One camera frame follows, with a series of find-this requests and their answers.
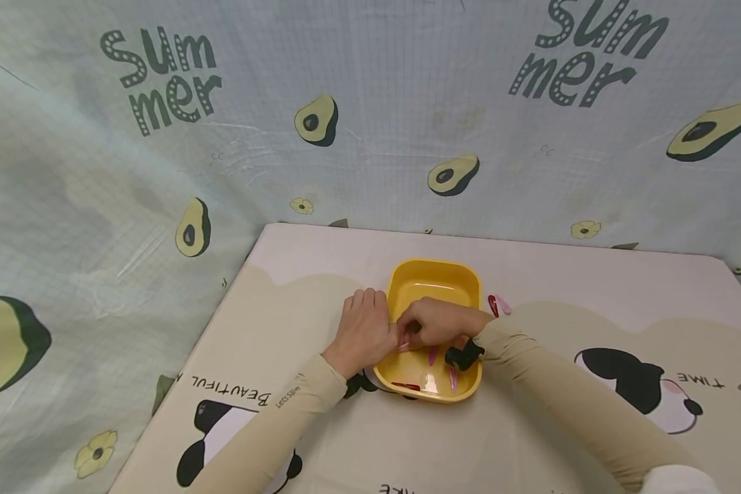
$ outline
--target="table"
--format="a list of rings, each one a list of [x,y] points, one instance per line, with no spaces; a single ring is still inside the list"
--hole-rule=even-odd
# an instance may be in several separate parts
[[[741,287],[722,261],[294,224],[263,230],[110,492],[182,492],[324,349],[344,298],[386,288],[411,258],[468,265],[484,300],[500,295],[513,308],[501,317],[585,368],[591,355],[625,360],[630,402],[644,400],[632,404],[673,433],[721,491],[741,493]],[[646,364],[662,368],[661,378],[637,381]],[[360,390],[306,433],[267,492],[620,488],[525,392],[484,378],[456,405]]]

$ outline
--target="left hand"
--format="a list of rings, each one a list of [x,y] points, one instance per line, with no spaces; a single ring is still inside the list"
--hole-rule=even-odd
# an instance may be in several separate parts
[[[357,290],[343,302],[338,334],[322,356],[346,380],[376,365],[398,347],[400,333],[390,324],[387,296],[381,290]]]

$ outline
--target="grid pattern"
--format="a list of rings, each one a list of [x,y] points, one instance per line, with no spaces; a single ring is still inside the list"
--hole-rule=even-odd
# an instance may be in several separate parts
[[[704,161],[665,155],[689,121],[741,103],[741,0],[632,0],[622,16],[669,19],[644,59],[573,36],[537,47],[538,35],[559,33],[552,3],[0,2],[0,295],[28,303],[53,336],[40,364],[0,393],[0,494],[106,492],[149,419],[157,377],[176,375],[222,280],[268,222],[639,242],[741,267],[741,135]],[[589,29],[616,4],[605,1]],[[563,5],[574,30],[591,5]],[[120,30],[115,47],[147,62],[141,30],[159,57],[158,27],[206,36],[216,67],[190,59],[159,74],[149,64],[125,88],[133,68],[107,58],[100,38]],[[563,85],[578,94],[572,106],[549,90],[509,93],[528,54],[559,69],[583,51],[595,67],[584,84]],[[637,73],[580,108],[607,62]],[[130,96],[164,98],[173,75],[193,90],[194,78],[219,77],[214,113],[200,108],[189,123],[171,110],[171,125],[143,136]],[[319,147],[293,119],[324,92],[339,120],[333,144]],[[437,196],[429,171],[466,153],[480,157],[478,176]],[[193,197],[208,204],[213,233],[187,258],[174,232]],[[289,207],[295,198],[313,214]],[[574,239],[582,220],[603,228]],[[76,452],[106,430],[119,432],[114,457],[77,480]]]

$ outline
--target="fabric backdrop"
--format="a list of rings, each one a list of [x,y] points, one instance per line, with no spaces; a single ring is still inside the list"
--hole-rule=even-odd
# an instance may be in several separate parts
[[[106,492],[268,222],[741,274],[741,0],[0,0],[0,494]]]

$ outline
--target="cartoon cow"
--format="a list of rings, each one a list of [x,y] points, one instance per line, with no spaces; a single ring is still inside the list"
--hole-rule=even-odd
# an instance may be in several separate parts
[[[662,379],[665,370],[615,349],[586,349],[574,363],[589,371],[609,389],[650,418],[668,434],[691,430],[703,408],[689,399],[675,381]]]
[[[178,461],[176,470],[178,484],[182,487],[189,487],[195,477],[198,477],[200,470],[203,470],[210,459],[214,458],[256,413],[254,410],[226,405],[219,401],[201,401],[195,411],[195,428],[203,432],[204,437],[188,447],[182,454],[181,460]],[[299,458],[294,450],[288,462],[283,464],[280,472],[263,491],[263,494],[277,494],[288,479],[296,477],[301,471],[302,458]]]

